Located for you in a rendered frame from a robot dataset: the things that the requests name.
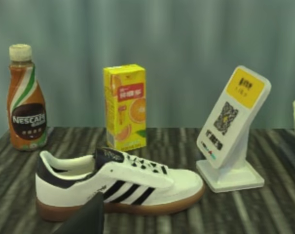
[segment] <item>white sneaker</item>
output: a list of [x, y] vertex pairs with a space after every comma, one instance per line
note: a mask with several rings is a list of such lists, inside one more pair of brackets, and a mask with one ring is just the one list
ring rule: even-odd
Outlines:
[[98, 192], [103, 193], [107, 213], [167, 215], [196, 203], [204, 183], [193, 171], [109, 148], [74, 159], [40, 153], [36, 193], [42, 218], [64, 221]]

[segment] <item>yellow juice carton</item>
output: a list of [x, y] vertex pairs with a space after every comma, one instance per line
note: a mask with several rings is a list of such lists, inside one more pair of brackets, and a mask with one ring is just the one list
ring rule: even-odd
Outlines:
[[103, 75], [108, 146], [120, 151], [146, 146], [145, 69], [108, 67]]

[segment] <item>shoe sole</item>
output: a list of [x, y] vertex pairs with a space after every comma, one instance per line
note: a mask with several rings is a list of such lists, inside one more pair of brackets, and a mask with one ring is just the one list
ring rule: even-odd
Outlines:
[[[205, 185], [196, 194], [185, 199], [161, 205], [127, 205], [120, 203], [105, 203], [105, 213], [128, 213], [134, 215], [170, 215], [183, 211], [200, 200], [205, 191]], [[64, 222], [82, 206], [56, 207], [43, 204], [36, 198], [37, 212], [42, 219], [50, 222]]]

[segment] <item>coffee bottle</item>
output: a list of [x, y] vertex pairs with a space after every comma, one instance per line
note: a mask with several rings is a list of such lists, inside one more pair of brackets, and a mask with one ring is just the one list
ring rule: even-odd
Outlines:
[[32, 48], [9, 47], [11, 82], [7, 99], [10, 139], [22, 151], [33, 151], [47, 142], [45, 100], [35, 76]]

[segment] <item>wooden table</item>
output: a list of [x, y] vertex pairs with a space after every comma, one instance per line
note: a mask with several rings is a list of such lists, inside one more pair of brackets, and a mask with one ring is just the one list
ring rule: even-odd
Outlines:
[[[196, 170], [199, 129], [148, 129], [148, 146], [132, 153], [174, 168]], [[54, 128], [45, 150], [72, 158], [105, 145], [102, 128]], [[38, 217], [35, 165], [39, 151], [16, 151], [0, 139], [0, 234], [49, 234], [60, 224]], [[295, 234], [293, 130], [251, 130], [248, 161], [265, 178], [261, 189], [214, 194], [184, 212], [158, 217], [105, 216], [105, 234]]]

